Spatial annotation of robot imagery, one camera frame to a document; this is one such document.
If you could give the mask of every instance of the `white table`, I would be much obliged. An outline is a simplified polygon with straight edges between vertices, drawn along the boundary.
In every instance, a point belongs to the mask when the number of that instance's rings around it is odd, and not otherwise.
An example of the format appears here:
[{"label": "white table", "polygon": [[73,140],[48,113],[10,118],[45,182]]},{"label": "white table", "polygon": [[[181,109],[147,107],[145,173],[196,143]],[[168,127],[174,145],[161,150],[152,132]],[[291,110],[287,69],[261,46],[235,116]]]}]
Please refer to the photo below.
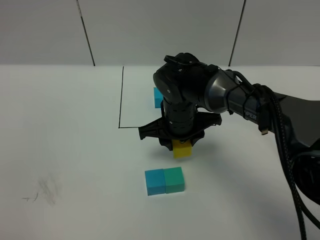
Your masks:
[{"label": "white table", "polygon": [[[157,68],[124,68],[121,127],[159,116],[149,89]],[[237,70],[319,99],[318,67]],[[0,66],[0,76],[1,239],[300,239],[274,136],[253,123],[223,114],[191,157],[176,160],[157,139],[118,128],[120,66]],[[177,166],[185,192],[147,196],[144,171]],[[319,239],[305,221],[308,239]]]}]

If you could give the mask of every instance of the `cube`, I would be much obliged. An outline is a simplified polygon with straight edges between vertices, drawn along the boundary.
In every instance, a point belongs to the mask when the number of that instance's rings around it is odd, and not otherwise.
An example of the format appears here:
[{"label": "cube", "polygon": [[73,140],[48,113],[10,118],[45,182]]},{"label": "cube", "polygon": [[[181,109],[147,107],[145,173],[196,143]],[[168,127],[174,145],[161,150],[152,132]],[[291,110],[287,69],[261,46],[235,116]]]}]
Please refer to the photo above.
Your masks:
[{"label": "cube", "polygon": [[184,143],[181,143],[179,140],[173,139],[172,150],[173,150],[173,157],[175,159],[189,157],[192,154],[192,145],[190,140]]},{"label": "cube", "polygon": [[161,108],[161,102],[164,99],[164,96],[156,87],[153,89],[153,94],[154,94],[154,107],[156,109],[159,109]]},{"label": "cube", "polygon": [[165,193],[183,192],[185,179],[181,167],[166,168],[164,171]]},{"label": "cube", "polygon": [[148,196],[166,193],[166,181],[163,169],[144,172]]}]

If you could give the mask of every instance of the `black line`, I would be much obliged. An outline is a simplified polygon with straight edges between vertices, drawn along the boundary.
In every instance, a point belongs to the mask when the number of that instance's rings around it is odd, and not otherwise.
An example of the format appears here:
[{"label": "black line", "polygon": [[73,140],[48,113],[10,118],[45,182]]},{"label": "black line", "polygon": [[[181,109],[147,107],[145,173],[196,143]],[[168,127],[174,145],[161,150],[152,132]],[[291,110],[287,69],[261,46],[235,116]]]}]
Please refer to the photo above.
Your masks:
[{"label": "black line", "polygon": [[234,43],[233,43],[232,52],[231,52],[231,56],[230,56],[230,60],[229,60],[229,65],[228,65],[228,67],[231,66],[231,61],[232,61],[232,58],[233,58],[233,56],[234,56],[234,51],[235,51],[235,47],[236,47],[236,43],[237,43],[237,39],[238,39],[238,34],[239,34],[241,22],[242,22],[242,17],[243,17],[243,15],[244,15],[244,11],[245,11],[246,2],[247,2],[247,0],[244,0],[244,1],[243,1],[241,16],[240,16],[240,20],[239,20],[239,24],[238,24],[238,29],[236,30],[235,39],[234,39]]},{"label": "black line", "polygon": [[79,10],[79,14],[80,14],[80,18],[81,18],[81,22],[82,22],[82,26],[83,26],[83,30],[84,30],[86,42],[88,43],[88,47],[89,47],[89,51],[90,51],[90,55],[91,55],[91,59],[92,59],[92,63],[93,63],[93,66],[96,66],[95,60],[94,60],[94,56],[92,54],[92,50],[91,50],[91,46],[90,46],[90,42],[89,42],[87,30],[86,30],[84,18],[82,17],[82,13],[81,13],[81,9],[80,9],[80,5],[79,5],[79,1],[78,0],[76,0],[76,4],[78,6],[78,10]]},{"label": "black line", "polygon": [[124,88],[124,71],[125,71],[125,66],[122,67],[122,83],[121,83],[121,98],[120,98],[120,113],[119,113],[119,129],[120,127],[120,121],[121,121],[121,107],[122,107],[122,90]]},{"label": "black line", "polygon": [[139,128],[138,126],[121,126],[119,129],[137,129]]}]

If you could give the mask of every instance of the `white wall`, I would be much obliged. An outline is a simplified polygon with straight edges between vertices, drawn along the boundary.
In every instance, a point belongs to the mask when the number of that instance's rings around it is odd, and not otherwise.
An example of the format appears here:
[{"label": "white wall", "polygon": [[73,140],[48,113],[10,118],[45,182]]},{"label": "white wall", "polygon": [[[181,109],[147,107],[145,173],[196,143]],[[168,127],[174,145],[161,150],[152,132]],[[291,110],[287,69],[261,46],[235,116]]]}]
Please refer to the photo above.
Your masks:
[{"label": "white wall", "polygon": [[232,66],[320,65],[320,1],[248,0]]},{"label": "white wall", "polygon": [[0,64],[92,65],[76,0],[0,0]]},{"label": "white wall", "polygon": [[97,65],[158,65],[190,52],[227,65],[242,0],[80,0]]}]

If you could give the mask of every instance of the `blue block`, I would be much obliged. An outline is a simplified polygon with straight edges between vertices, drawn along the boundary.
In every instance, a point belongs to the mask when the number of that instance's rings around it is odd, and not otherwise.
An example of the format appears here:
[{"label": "blue block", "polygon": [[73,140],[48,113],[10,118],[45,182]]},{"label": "blue block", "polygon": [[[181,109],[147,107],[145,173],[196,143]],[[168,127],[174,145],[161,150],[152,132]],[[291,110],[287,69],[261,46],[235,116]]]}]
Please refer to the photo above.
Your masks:
[{"label": "blue block", "polygon": [[148,170],[144,174],[148,196],[166,193],[165,172],[163,169]]},{"label": "blue block", "polygon": [[154,107],[156,109],[159,109],[161,108],[161,102],[164,99],[164,96],[156,87],[153,89],[153,93],[154,93]]}]

